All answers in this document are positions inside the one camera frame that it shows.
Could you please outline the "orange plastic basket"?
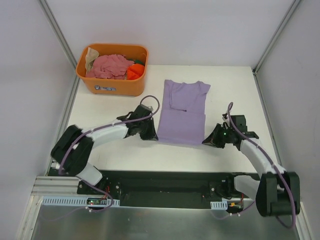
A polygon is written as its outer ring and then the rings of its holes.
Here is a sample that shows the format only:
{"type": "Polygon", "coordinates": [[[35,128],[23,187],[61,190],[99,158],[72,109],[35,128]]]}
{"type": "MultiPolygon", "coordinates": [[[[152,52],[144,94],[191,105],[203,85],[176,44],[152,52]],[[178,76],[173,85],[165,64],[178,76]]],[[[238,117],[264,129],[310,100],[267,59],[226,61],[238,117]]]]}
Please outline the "orange plastic basket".
{"type": "Polygon", "coordinates": [[[134,44],[93,43],[82,51],[75,68],[76,75],[82,79],[87,89],[93,94],[120,95],[137,97],[144,92],[149,52],[147,48],[134,44]],[[130,60],[138,60],[144,64],[144,72],[138,79],[105,79],[86,77],[86,55],[88,49],[94,49],[101,55],[119,54],[130,60]]]}

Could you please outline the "purple t-shirt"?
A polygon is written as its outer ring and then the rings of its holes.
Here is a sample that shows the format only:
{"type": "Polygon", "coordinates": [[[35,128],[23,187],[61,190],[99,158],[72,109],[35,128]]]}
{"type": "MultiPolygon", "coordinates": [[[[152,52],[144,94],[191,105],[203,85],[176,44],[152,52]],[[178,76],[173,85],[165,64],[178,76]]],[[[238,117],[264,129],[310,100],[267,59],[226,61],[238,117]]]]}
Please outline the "purple t-shirt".
{"type": "Polygon", "coordinates": [[[158,140],[166,144],[201,145],[205,139],[205,105],[211,86],[202,81],[164,81],[158,140]]]}

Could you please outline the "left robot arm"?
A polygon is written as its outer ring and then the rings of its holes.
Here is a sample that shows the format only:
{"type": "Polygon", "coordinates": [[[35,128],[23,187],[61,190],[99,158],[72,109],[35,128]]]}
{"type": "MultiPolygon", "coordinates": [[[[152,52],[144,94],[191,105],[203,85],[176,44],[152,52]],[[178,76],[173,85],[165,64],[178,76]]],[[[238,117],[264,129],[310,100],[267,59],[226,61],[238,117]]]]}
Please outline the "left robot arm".
{"type": "Polygon", "coordinates": [[[139,104],[134,111],[119,116],[107,127],[90,130],[71,125],[57,141],[50,156],[58,163],[63,175],[77,177],[88,183],[88,188],[99,195],[105,191],[106,177],[89,163],[94,148],[106,143],[139,135],[142,140],[158,140],[152,108],[139,104]]]}

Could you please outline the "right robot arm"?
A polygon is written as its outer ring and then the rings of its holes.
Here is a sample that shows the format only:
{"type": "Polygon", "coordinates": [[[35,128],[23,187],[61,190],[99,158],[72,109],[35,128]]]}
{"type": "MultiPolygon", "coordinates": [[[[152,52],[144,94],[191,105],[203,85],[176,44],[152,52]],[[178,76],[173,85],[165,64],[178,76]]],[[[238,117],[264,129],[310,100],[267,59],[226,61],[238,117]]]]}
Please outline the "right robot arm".
{"type": "Polygon", "coordinates": [[[259,179],[246,174],[234,176],[225,184],[230,197],[244,193],[255,200],[263,217],[296,216],[300,213],[300,178],[294,171],[287,171],[275,163],[263,148],[259,136],[248,131],[244,115],[223,114],[223,123],[202,142],[204,145],[223,149],[227,144],[237,148],[252,164],[259,179]]]}

